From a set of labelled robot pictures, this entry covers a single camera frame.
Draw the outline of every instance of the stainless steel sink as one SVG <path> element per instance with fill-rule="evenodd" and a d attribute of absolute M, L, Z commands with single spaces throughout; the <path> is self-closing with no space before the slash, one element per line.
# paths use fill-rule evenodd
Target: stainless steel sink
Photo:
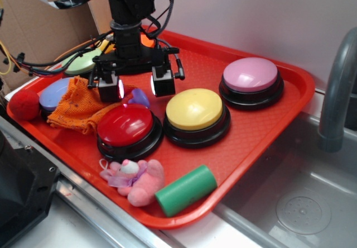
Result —
<path fill-rule="evenodd" d="M 263 247 L 357 247 L 357 134 L 326 153 L 318 124 L 300 114 L 214 212 Z"/>

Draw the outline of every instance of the plush toy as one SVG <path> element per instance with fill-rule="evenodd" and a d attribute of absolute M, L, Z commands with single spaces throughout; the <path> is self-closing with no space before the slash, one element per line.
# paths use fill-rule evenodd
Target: plush toy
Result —
<path fill-rule="evenodd" d="M 165 185 L 163 167 L 157 160 L 112 162 L 100 176 L 109 186 L 116 187 L 120 195 L 128 197 L 129 203 L 135 207 L 152 203 L 155 193 Z"/>

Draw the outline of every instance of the gray faucet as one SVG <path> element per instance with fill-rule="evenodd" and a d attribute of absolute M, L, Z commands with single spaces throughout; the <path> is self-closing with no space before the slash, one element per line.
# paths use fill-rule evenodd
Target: gray faucet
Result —
<path fill-rule="evenodd" d="M 357 130 L 357 27 L 344 37 L 332 65 L 319 124 L 319 148 L 337 152 L 344 127 Z"/>

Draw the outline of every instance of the pink button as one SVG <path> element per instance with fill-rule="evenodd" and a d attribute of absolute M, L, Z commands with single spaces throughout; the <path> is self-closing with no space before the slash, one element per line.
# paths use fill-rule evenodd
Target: pink button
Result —
<path fill-rule="evenodd" d="M 223 72 L 226 85 L 237 92 L 264 90 L 277 80 L 278 69 L 264 58 L 242 58 L 229 64 Z"/>
<path fill-rule="evenodd" d="M 151 130 L 151 111 L 141 104 L 113 108 L 98 123 L 98 135 L 107 145 L 122 147 L 143 139 Z"/>

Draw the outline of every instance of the green cylinder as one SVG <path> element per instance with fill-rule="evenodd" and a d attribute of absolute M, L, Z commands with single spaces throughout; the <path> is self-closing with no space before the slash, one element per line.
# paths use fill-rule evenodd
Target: green cylinder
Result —
<path fill-rule="evenodd" d="M 155 197 L 167 217 L 172 217 L 217 188 L 216 179 L 206 165 L 184 175 L 159 190 Z"/>

